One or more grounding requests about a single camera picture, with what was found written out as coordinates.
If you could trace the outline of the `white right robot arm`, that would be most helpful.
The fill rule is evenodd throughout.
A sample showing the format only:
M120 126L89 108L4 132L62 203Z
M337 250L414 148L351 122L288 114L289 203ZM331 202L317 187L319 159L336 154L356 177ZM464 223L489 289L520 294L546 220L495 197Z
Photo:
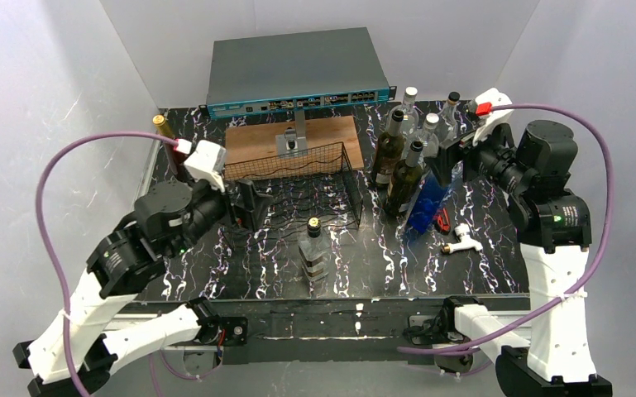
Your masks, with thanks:
M476 298L451 297L438 315L441 332L468 337L495 364L507 396L610 396L612 384L598 374L586 333L581 286L591 245L586 202L566 187L577 145L558 122L530 122L517 146L509 125L493 128L481 143L472 135L439 146L425 158L438 182L487 178L508 196L528 273L532 320L529 338L504 326Z

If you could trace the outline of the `clear bottle with white cap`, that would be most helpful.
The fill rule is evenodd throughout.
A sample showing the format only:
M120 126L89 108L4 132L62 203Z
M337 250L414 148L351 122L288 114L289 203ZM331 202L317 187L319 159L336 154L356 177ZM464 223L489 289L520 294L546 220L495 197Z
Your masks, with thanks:
M404 91L401 104L394 106L390 111L389 117L395 111L401 111L404 114L400 131L405 137L415 133L419 125L419 113L415 107L417 95L418 90L414 86L408 86Z

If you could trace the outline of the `dark bottle with black cap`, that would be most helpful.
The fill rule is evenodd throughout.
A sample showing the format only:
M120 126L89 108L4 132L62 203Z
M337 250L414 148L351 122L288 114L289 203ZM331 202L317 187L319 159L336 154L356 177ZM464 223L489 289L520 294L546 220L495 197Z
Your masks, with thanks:
M421 141L413 141L406 157L396 163L385 200L384 210L387 214L399 216L407 211L423 175L423 168L419 164L423 148Z

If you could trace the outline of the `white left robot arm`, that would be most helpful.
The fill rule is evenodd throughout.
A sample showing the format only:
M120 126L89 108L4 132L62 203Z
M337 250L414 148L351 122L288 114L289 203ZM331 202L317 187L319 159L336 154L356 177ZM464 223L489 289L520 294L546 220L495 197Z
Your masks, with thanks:
M161 182L140 197L88 258L69 312L59 313L36 340L14 347L17 364L34 374L29 394L93 393L130 362L176 343L244 344L246 320L219 315L205 298L134 326L108 329L121 309L165 273L166 260L183 255L217 223L258 228L273 198L248 179L239 179L237 187L237 201L205 180Z

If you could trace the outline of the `clear bottle with dark label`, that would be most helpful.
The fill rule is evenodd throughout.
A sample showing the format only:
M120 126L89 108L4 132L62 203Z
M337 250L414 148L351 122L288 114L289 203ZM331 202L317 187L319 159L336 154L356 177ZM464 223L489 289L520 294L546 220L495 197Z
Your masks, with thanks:
M423 122L423 125L415 132L416 141L421 141L423 149L420 155L420 163L428 157L437 157L439 152L438 124L440 117L436 113L429 113Z

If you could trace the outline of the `clear bottle with cork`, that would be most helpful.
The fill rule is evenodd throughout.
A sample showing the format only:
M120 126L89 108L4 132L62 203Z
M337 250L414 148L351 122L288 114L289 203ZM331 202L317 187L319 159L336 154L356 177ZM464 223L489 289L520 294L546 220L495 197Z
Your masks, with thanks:
M460 94L457 91L451 91L438 113L438 138L440 142L454 140L460 131L456 116L459 100Z

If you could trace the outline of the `dark green wine bottle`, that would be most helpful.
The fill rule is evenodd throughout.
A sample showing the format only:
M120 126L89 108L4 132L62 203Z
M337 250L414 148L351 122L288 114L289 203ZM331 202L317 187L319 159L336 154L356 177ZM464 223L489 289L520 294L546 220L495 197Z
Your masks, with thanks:
M394 110L390 116L388 126L379 135L375 150L375 159L371 170L371 182L383 188L390 182L395 164L401 159L405 139L401 133L404 120L402 110Z

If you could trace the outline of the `clear embossed bottle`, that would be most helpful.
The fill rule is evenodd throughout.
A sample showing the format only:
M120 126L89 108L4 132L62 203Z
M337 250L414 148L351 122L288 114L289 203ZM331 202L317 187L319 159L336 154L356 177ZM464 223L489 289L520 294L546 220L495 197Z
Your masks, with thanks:
M314 282L326 277L326 258L330 243L319 218L312 217L305 223L297 243L302 269L308 281Z

